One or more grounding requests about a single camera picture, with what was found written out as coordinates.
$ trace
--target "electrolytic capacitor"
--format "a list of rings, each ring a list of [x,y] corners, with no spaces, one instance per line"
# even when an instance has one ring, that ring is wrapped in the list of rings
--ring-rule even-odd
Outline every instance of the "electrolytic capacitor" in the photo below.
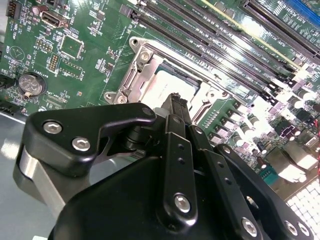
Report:
[[[254,126],[255,129],[260,129],[262,127],[261,121],[256,116],[250,118],[250,123]]]
[[[239,135],[235,135],[233,141],[238,147],[242,147],[245,144],[245,141]]]
[[[265,148],[265,146],[264,146],[264,144],[262,142],[258,141],[256,143],[256,146],[258,147],[258,149],[260,150],[260,152],[262,154],[266,154],[267,153],[267,150],[266,150],[266,148]]]
[[[301,108],[304,107],[304,102],[301,101],[299,98],[297,98],[297,97],[295,97],[295,96],[292,97],[289,102],[290,102],[290,104],[291,104],[292,106],[294,106],[294,108],[296,108],[296,109],[301,109]]]
[[[320,104],[316,103],[312,105],[312,109],[315,110],[316,112],[320,113]]]
[[[46,5],[33,6],[31,8],[34,15],[39,16],[42,12],[48,11],[49,8]]]
[[[309,91],[302,89],[298,92],[298,96],[302,98],[304,101],[309,101],[313,99],[313,94]]]
[[[247,138],[252,138],[254,136],[254,131],[247,125],[241,127],[241,130]]]
[[[256,161],[258,162],[258,166],[261,168],[261,169],[265,169],[267,167],[267,163],[266,161],[263,160],[262,157],[258,156],[256,158]]]
[[[293,141],[296,139],[295,135],[290,132],[289,134],[286,135],[286,138],[289,140],[289,141]]]

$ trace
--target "silver bolt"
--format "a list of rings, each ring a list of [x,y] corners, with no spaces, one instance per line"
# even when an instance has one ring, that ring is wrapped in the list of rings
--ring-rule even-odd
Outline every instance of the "silver bolt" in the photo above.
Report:
[[[116,102],[118,104],[125,104],[127,102],[127,99],[124,96],[119,96]]]
[[[202,130],[199,127],[195,127],[194,130],[198,133],[198,134],[202,134]]]
[[[183,213],[188,213],[191,209],[190,202],[183,195],[176,195],[174,197],[176,207]]]
[[[292,233],[294,236],[298,236],[298,231],[290,222],[284,221],[286,228]]]
[[[223,147],[223,150],[224,150],[227,154],[231,153],[230,149],[229,149],[228,147],[226,147],[226,146]]]
[[[62,126],[54,121],[48,121],[43,125],[43,129],[49,134],[58,134],[62,131]]]
[[[142,111],[143,111],[145,114],[149,115],[149,116],[152,115],[152,111],[151,111],[149,108],[147,108],[147,107],[143,107],[143,108],[142,108]]]
[[[90,149],[90,142],[84,137],[77,137],[72,140],[72,146],[75,150],[85,152]]]
[[[143,52],[140,54],[140,58],[141,58],[141,60],[147,62],[147,61],[149,61],[149,59],[150,59],[150,54],[149,54],[147,51],[143,51]]]
[[[301,232],[303,232],[304,235],[306,236],[310,236],[310,232],[308,231],[308,229],[305,227],[305,225],[303,225],[301,222],[298,222],[298,226],[301,230]]]
[[[258,236],[258,231],[256,226],[248,218],[243,217],[241,220],[241,223],[248,234],[250,234],[254,238]]]

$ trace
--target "black bracket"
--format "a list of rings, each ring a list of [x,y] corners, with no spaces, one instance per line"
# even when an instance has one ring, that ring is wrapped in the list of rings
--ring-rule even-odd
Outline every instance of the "black bracket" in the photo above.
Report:
[[[26,166],[29,181],[15,180],[35,183],[29,193],[49,207],[59,204],[50,240],[313,239],[229,146],[212,148],[203,130],[191,124],[187,101],[174,93],[162,107],[166,116],[142,103],[30,116],[16,165],[20,173]],[[75,139],[81,141],[75,145]],[[135,150],[146,157],[83,190],[103,148],[106,159]],[[29,161],[36,163],[34,171]],[[115,231],[119,226],[121,232]]]

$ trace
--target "green circuit board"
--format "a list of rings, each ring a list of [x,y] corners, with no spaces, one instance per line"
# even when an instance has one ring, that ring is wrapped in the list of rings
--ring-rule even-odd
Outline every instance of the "green circuit board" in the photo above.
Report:
[[[162,34],[120,13],[122,7],[125,6],[126,9],[154,21],[192,48],[202,51],[199,44],[189,34],[177,30],[177,27],[173,26],[170,21],[162,20],[148,11],[148,4],[147,7],[141,7],[133,4],[134,0],[60,0],[58,6],[48,4],[47,0],[15,0],[14,2],[21,5],[21,10],[18,18],[8,18],[0,71],[3,75],[15,80],[24,73],[34,72],[42,76],[46,82],[46,91],[36,97],[24,96],[18,85],[9,89],[0,89],[0,99],[22,106],[25,115],[37,111],[106,105],[104,93],[118,90],[135,56],[129,46],[129,39],[134,36],[157,40],[202,66],[204,70],[214,72],[218,75],[215,81],[233,94],[228,99],[217,100],[199,122],[199,126],[208,136],[215,131],[215,127],[221,123],[226,112],[233,109],[235,98],[249,107],[259,95],[250,87],[239,83],[219,69],[208,67],[199,57],[190,55],[185,47],[170,38],[170,34]],[[289,76],[291,73],[279,67],[278,63],[287,65],[292,71],[300,71],[303,65],[307,64],[312,71],[309,71],[304,79],[305,87],[315,93],[320,91],[320,66],[304,57],[245,13],[241,8],[244,1],[152,0],[149,2],[170,15],[174,21],[198,32],[203,40],[210,42],[209,46],[214,46],[215,49],[218,48],[227,54],[228,56],[221,57],[215,51],[205,49],[203,52],[252,86],[265,90],[266,84],[254,77],[261,76],[268,81],[272,78],[258,64],[236,53],[232,47],[201,33],[194,22],[177,13],[174,8],[168,7],[170,3],[183,5],[186,11],[190,11],[194,16],[203,20],[207,20],[207,16],[195,9],[190,2],[209,11],[228,25],[231,30],[225,29],[217,22],[210,23],[212,28],[233,41],[238,40],[233,31],[243,34],[247,40],[258,47],[258,50],[241,41],[239,44],[243,45],[246,51],[250,52],[259,62],[279,74]],[[305,41],[317,48],[320,47],[319,26],[315,26],[297,14],[284,1],[260,0],[258,2],[305,38]],[[49,26],[41,16],[33,13],[32,7],[34,6],[46,6],[48,10],[67,19],[67,24],[57,28]],[[270,61],[269,58],[261,55],[259,50],[264,51],[275,61]],[[253,70],[254,77],[247,75],[235,65],[227,64],[226,61],[229,61],[230,58],[240,63],[244,69]],[[280,113],[281,111],[270,116],[266,112],[266,118],[275,119]],[[279,144],[285,143],[277,138],[273,140]],[[226,142],[234,146],[232,140],[227,139]],[[254,161],[250,151],[239,149],[239,152],[248,162]]]

